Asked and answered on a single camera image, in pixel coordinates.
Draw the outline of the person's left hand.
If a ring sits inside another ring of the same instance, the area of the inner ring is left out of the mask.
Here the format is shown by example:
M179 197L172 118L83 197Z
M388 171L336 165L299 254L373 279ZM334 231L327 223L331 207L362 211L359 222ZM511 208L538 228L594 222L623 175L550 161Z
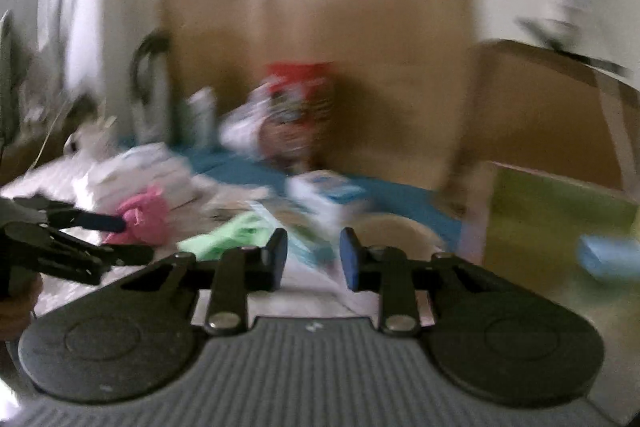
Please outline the person's left hand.
M43 281L37 274L27 291L21 295L2 301L0 308L0 339L2 341L14 340L20 337L32 321L32 311L38 303L42 293Z

